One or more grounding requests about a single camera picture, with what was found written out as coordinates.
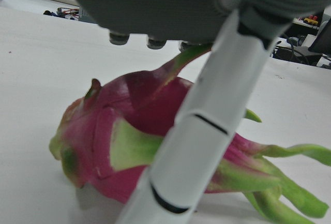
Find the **left robot hand white grey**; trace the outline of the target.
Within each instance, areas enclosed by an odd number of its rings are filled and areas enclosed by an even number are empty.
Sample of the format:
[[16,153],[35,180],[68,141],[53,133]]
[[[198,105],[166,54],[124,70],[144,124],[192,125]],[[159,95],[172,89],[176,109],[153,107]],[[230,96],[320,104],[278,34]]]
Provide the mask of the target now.
[[112,44],[146,34],[211,54],[117,223],[187,223],[244,116],[275,39],[330,0],[76,0]]

